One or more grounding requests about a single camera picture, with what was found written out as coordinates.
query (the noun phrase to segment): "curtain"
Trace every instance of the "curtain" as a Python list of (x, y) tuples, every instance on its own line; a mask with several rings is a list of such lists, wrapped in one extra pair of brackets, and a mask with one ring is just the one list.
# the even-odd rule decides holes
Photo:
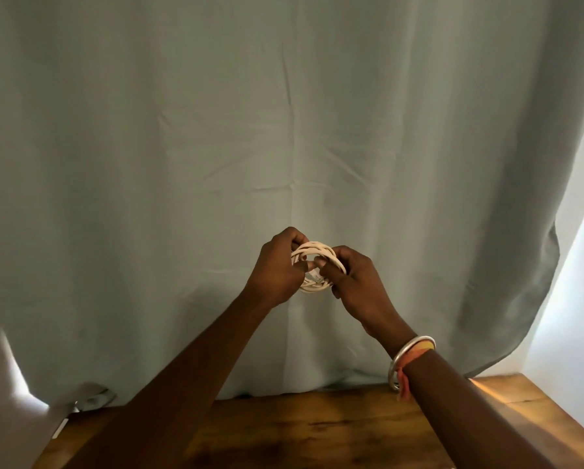
[[(370, 256), (460, 372), (546, 296), (584, 0), (0, 0), (0, 324), (48, 403), (124, 403), (294, 225)], [(385, 381), (297, 293), (220, 398)]]

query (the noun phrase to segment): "hand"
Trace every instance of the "hand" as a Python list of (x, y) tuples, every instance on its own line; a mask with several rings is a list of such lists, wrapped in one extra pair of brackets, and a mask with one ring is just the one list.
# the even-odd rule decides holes
[(333, 295), (365, 331), (379, 340), (389, 354), (416, 334), (398, 315), (372, 260), (347, 246), (334, 247), (338, 259), (348, 271), (345, 275), (332, 263), (317, 257), (314, 263), (320, 275), (333, 283)]
[(285, 303), (299, 289), (305, 272), (312, 262), (300, 261), (292, 265), (290, 255), (309, 239), (294, 227), (288, 227), (266, 242), (244, 287), (245, 293), (256, 299), (259, 306), (272, 309)]

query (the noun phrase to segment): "person's right hand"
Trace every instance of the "person's right hand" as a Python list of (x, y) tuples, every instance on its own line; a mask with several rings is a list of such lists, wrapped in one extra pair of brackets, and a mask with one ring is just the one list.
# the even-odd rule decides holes
[(320, 275), (333, 283), (333, 295), (342, 299), (349, 314), (392, 354), (394, 346), (404, 345), (416, 334), (397, 314), (372, 260), (347, 246), (333, 250), (348, 274), (316, 257), (313, 261), (320, 268)]

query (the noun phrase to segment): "person's right arm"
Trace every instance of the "person's right arm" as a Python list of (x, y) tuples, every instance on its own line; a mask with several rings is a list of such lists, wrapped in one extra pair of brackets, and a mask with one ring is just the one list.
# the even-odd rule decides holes
[[(324, 259), (314, 263), (333, 282), (335, 297), (394, 358), (416, 333), (396, 312), (372, 260), (346, 246), (334, 251), (348, 275)], [(457, 468), (554, 469), (437, 352), (424, 353), (404, 371), (413, 396)]]

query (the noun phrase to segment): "orange cloth band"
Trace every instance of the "orange cloth band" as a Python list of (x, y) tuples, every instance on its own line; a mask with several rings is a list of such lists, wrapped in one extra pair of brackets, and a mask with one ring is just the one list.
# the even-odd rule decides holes
[(409, 379), (405, 375), (403, 369), (407, 364), (412, 363), (422, 354), (428, 350), (435, 349), (435, 346), (431, 341), (421, 341), (417, 343), (414, 347), (409, 349), (407, 353), (400, 358), (397, 362), (397, 378), (398, 378), (398, 389), (399, 389), (399, 399), (407, 401), (412, 394), (409, 388)]

